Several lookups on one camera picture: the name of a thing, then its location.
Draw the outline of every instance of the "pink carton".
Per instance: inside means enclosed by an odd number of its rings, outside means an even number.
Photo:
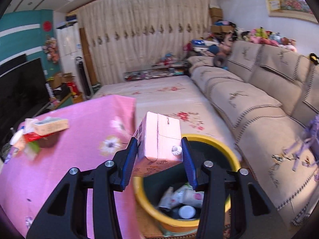
[[[183,162],[179,119],[147,112],[134,137],[138,155],[133,176],[146,177]]]

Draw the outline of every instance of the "white wall stripe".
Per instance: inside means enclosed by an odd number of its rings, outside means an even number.
[[[15,28],[10,28],[10,29],[6,29],[2,32],[0,32],[0,37],[12,34],[12,33],[16,33],[19,31],[24,31],[24,30],[28,30],[28,29],[34,29],[34,28],[40,28],[40,24],[30,24],[30,25],[24,25],[24,26],[19,26],[19,27],[15,27]]]
[[[10,56],[10,57],[8,57],[8,58],[3,59],[2,61],[0,61],[0,66],[1,66],[2,64],[4,64],[5,62],[8,62],[8,61],[10,61],[11,59],[14,59],[14,58],[16,58],[16,57],[18,57],[18,56],[21,56],[21,55],[24,55],[24,54],[27,54],[27,56],[28,56],[28,55],[31,55],[31,54],[34,54],[34,53],[37,53],[37,52],[40,52],[40,51],[42,51],[42,47],[41,47],[41,46],[40,46],[40,47],[34,47],[34,48],[31,48],[31,49],[22,51],[22,52],[20,52],[20,53],[18,53],[18,54],[15,54],[15,55],[13,55],[13,56]]]

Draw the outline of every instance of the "beige curtain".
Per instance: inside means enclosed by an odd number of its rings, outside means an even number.
[[[103,84],[123,73],[149,68],[206,33],[210,0],[97,0],[79,8],[94,68]]]

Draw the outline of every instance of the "framed painting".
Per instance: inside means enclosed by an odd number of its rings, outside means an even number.
[[[305,0],[267,0],[269,16],[297,18],[317,23]]]

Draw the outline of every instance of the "sofa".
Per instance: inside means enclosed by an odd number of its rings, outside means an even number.
[[[306,150],[295,171],[283,155],[319,113],[319,66],[304,55],[269,45],[236,41],[228,70],[210,57],[190,57],[194,83],[226,122],[254,178],[293,232],[319,199],[318,166]]]

